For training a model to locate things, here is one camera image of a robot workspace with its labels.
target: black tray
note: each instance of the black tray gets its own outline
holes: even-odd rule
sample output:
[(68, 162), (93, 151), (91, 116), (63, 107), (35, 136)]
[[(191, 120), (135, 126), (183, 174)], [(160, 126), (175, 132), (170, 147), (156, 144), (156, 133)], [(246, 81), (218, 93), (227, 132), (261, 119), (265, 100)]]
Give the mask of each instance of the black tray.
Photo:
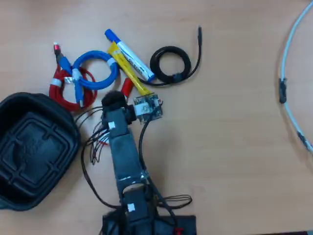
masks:
[(0, 208), (38, 205), (68, 169), (79, 143), (71, 114), (49, 97), (7, 97), (0, 104)]

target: red wire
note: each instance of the red wire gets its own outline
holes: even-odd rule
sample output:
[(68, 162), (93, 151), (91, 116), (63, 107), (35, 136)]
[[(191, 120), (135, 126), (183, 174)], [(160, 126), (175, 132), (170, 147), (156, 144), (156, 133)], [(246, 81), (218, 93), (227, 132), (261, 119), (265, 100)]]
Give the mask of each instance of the red wire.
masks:
[[(82, 67), (80, 67), (79, 70), (85, 80), (87, 80), (86, 74), (88, 74), (91, 77), (91, 80), (95, 82), (94, 77), (89, 71)], [(68, 102), (63, 98), (64, 77), (67, 76), (70, 76), (69, 73), (66, 72), (65, 70), (61, 70), (61, 67), (58, 65), (53, 77), (59, 79), (62, 82), (62, 86), (58, 87), (56, 85), (50, 85), (49, 97), (54, 101), (58, 102), (59, 104), (61, 104), (64, 108), (66, 108), (70, 112), (79, 111), (81, 109), (79, 104)], [(92, 92), (91, 90), (84, 89), (84, 108), (92, 105), (93, 102), (96, 100), (96, 97), (97, 91)]]

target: robotic arm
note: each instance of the robotic arm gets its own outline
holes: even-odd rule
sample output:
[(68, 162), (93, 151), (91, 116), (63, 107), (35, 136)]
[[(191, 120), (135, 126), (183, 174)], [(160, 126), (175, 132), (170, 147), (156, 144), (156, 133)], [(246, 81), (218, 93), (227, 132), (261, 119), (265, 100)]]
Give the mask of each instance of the robotic arm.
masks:
[[(102, 124), (109, 129), (116, 185), (121, 207), (103, 216), (103, 235), (195, 235), (195, 216), (175, 216), (171, 207), (153, 184), (133, 134), (128, 125), (141, 115), (146, 121), (160, 117), (161, 103), (145, 98), (152, 111), (138, 113), (138, 106), (127, 105), (120, 92), (111, 92), (102, 100)], [(171, 216), (160, 216), (157, 206), (162, 204)]]

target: coiled blue cable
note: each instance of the coiled blue cable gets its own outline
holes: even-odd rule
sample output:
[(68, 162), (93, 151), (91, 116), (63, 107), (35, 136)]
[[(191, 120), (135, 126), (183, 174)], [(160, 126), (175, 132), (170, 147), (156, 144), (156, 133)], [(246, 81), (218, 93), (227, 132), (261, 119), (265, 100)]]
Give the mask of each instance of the coiled blue cable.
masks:
[[(311, 3), (303, 10), (302, 14), (296, 20), (296, 22), (294, 23), (294, 25), (293, 25), (293, 27), (292, 27), (292, 29), (290, 31), (290, 34), (289, 34), (289, 37), (288, 37), (288, 40), (287, 40), (287, 43), (286, 43), (286, 47), (285, 47), (285, 50), (284, 50), (283, 58), (282, 58), (282, 65), (281, 65), (281, 71), (280, 71), (280, 80), (281, 80), (281, 82), (283, 82), (284, 79), (285, 79), (286, 60), (287, 60), (288, 51), (289, 51), (290, 44), (291, 44), (292, 38), (294, 36), (294, 33), (295, 33), (298, 25), (300, 24), (302, 19), (305, 17), (307, 12), (312, 8), (312, 6), (313, 6), (313, 1), (311, 1)], [(304, 145), (306, 146), (307, 150), (309, 150), (311, 153), (313, 153), (313, 147), (312, 147), (311, 143), (303, 135), (303, 132), (300, 129), (300, 127), (299, 127), (297, 121), (295, 120), (294, 116), (292, 115), (292, 112), (291, 112), (287, 102), (284, 103), (284, 107), (285, 107), (286, 112), (287, 112), (287, 114), (288, 114), (288, 116), (289, 116), (289, 118), (290, 118), (294, 128), (296, 129), (298, 135), (301, 136), (301, 138), (302, 138), (301, 140), (304, 143)]]
[[(106, 54), (102, 51), (92, 50), (86, 52), (74, 62), (72, 69), (69, 67), (70, 63), (68, 62), (67, 58), (63, 57), (62, 59), (63, 60), (60, 60), (59, 64), (73, 77), (76, 102), (80, 103), (81, 107), (83, 106), (84, 97), (83, 87), (88, 88), (89, 90), (104, 89), (111, 85), (119, 74), (117, 62), (109, 54)], [(84, 80), (81, 73), (79, 72), (79, 67), (82, 63), (90, 59), (101, 59), (108, 62), (111, 69), (111, 74), (109, 75), (109, 77), (101, 82), (89, 82)]]

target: wooden table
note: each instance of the wooden table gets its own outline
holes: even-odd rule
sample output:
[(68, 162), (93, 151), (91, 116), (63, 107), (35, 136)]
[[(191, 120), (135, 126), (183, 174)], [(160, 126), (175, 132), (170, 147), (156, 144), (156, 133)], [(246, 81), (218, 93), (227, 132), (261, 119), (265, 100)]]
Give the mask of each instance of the wooden table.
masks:
[[(163, 195), (192, 195), (193, 204), (176, 214), (195, 214), (200, 235), (312, 229), (312, 157), (290, 127), (276, 92), (284, 40), (308, 3), (2, 0), (0, 96), (47, 94), (56, 67), (53, 42), (58, 41), (73, 62), (86, 51), (105, 51), (110, 45), (103, 34), (107, 28), (147, 64), (155, 50), (174, 45), (183, 48), (194, 65), (201, 25), (199, 71), (181, 85), (152, 89), (164, 100), (164, 117), (151, 123), (144, 140), (153, 180)], [(310, 12), (287, 62), (290, 106), (311, 140), (312, 22)], [(173, 73), (183, 63), (168, 56), (161, 67)], [(101, 61), (89, 63), (88, 69), (98, 81), (110, 73)], [(72, 89), (67, 86), (69, 100)], [(99, 93), (96, 104), (109, 89)], [(99, 116), (89, 120), (82, 132), (90, 133), (97, 120)], [(132, 130), (138, 140), (140, 124)], [(102, 197), (118, 203), (109, 149), (88, 170)], [(26, 212), (1, 211), (0, 234), (96, 235), (108, 211), (92, 194), (77, 157), (39, 206)]]

